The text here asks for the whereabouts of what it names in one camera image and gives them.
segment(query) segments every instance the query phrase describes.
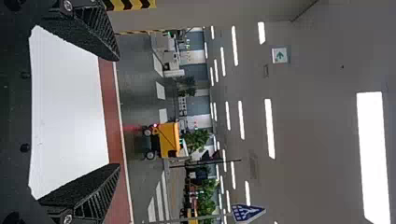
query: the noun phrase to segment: red floor stripe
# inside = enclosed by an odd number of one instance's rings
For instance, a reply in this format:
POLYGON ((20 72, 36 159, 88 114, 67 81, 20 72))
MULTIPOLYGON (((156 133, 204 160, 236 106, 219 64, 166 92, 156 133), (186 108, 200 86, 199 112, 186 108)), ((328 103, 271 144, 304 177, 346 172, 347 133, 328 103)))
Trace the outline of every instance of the red floor stripe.
POLYGON ((125 179, 125 164, 122 154, 119 108, 114 79, 113 63, 99 59, 99 72, 102 86, 103 108, 105 110, 105 125, 110 162, 121 165, 121 174, 116 193, 107 212, 106 224, 129 224, 131 221, 128 191, 125 179))

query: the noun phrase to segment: gray floor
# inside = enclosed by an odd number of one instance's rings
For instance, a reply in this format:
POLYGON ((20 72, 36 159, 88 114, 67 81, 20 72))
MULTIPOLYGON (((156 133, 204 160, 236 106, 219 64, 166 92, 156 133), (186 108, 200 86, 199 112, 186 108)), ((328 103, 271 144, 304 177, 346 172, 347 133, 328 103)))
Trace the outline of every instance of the gray floor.
POLYGON ((142 136, 141 126, 160 122, 162 108, 167 109, 169 119, 176 115, 176 84, 154 70, 148 35, 119 36, 118 42, 121 60, 117 72, 134 223, 142 223, 149 220, 148 206, 161 181, 163 160, 143 160, 149 142, 142 136), (157 98, 156 82, 165 87, 166 100, 157 98))

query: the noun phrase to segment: fluorescent light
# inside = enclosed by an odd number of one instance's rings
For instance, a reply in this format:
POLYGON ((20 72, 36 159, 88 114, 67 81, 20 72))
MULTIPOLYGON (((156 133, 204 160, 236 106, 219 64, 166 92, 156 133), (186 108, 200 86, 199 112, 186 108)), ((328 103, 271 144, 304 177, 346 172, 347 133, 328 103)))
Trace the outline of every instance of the fluorescent light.
POLYGON ((242 108, 242 101, 238 101, 239 112, 239 129, 241 132, 242 140, 245 140, 245 122, 244 122, 244 109, 242 108))
POLYGON ((245 181, 245 195, 247 198, 247 206, 250 206, 250 185, 245 181))
POLYGON ((210 102, 210 117, 212 119, 214 118, 214 116, 213 116, 213 103, 212 102, 210 102))
POLYGON ((264 22, 263 21, 259 21, 258 27, 259 27, 260 44, 263 44, 263 43, 265 43, 265 24, 264 24, 264 22))
POLYGON ((221 187, 221 194, 224 194, 224 183, 222 180, 222 175, 220 176, 220 187, 221 187))
POLYGON ((216 77, 216 82, 219 82, 219 69, 218 69, 218 60, 214 60, 215 64, 215 77, 216 77))
POLYGON ((272 116, 271 100, 265 99, 264 104, 265 104, 265 119, 267 123, 268 155, 272 159, 275 159, 274 123, 272 116))
POLYGON ((207 44, 205 42, 205 57, 207 58, 207 44))
POLYGON ((212 39, 215 39, 215 27, 210 26, 210 34, 212 34, 212 39))
POLYGON ((219 181, 219 177, 220 177, 220 171, 219 171, 219 166, 216 165, 216 179, 219 181))
POLYGON ((210 67, 210 81, 212 83, 212 86, 215 86, 215 80, 213 78, 213 68, 210 67))
POLYGON ((224 224, 227 224, 227 216, 224 216, 224 224))
POLYGON ((218 107, 216 106, 216 103, 213 103, 213 111, 215 112, 215 121, 218 121, 218 107))
POLYGON ((220 207, 220 209, 222 209, 222 198, 221 198, 221 194, 219 194, 219 207, 220 207))
POLYGON ((221 69, 222 69, 222 73, 223 76, 226 76, 226 72, 225 72, 225 60, 224 60, 224 47, 220 48, 220 53, 221 53, 221 69))
POLYGON ((225 102, 225 115, 227 119, 227 129, 228 131, 231 130, 231 121, 230 121, 230 107, 228 105, 228 101, 225 102))
POLYGON ((236 44, 236 31, 235 31, 235 26, 231 28, 231 33, 233 36, 233 64, 235 66, 238 66, 239 61, 238 61, 238 46, 236 44))
POLYGON ((390 224, 382 92, 357 93, 364 216, 390 224))
POLYGON ((236 189, 235 167, 233 165, 233 161, 231 162, 231 176, 232 176, 232 179, 233 179, 233 189, 236 189))
POLYGON ((231 213, 231 202, 230 202, 230 191, 226 190, 226 197, 227 197, 227 211, 231 213))
POLYGON ((215 135, 213 135, 213 142, 214 142, 213 145, 215 145, 215 151, 219 150, 219 148, 216 145, 216 136, 215 135))
POLYGON ((225 150, 223 149, 223 167, 224 167, 224 172, 227 172, 227 158, 225 156, 225 150))

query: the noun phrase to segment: yellow black striped barrier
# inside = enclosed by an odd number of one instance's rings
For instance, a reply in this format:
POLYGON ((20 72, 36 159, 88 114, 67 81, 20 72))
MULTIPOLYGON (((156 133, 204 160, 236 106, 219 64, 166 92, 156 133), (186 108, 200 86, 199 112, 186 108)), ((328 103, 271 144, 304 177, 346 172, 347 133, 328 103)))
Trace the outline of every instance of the yellow black striped barrier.
POLYGON ((156 0, 103 0, 106 11, 129 11, 156 8, 156 0))
POLYGON ((166 30, 145 30, 145 31, 121 31, 114 33, 115 35, 136 35, 136 34, 151 34, 151 33, 162 33, 166 30))

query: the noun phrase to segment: pedestrian sign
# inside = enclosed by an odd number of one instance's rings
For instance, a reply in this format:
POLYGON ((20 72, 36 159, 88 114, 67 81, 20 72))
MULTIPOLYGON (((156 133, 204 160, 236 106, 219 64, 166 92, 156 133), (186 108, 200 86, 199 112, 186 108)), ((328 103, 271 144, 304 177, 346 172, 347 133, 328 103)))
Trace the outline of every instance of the pedestrian sign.
POLYGON ((231 208, 236 223, 249 223, 266 213, 266 209, 263 207, 247 206, 245 204, 233 204, 231 208))

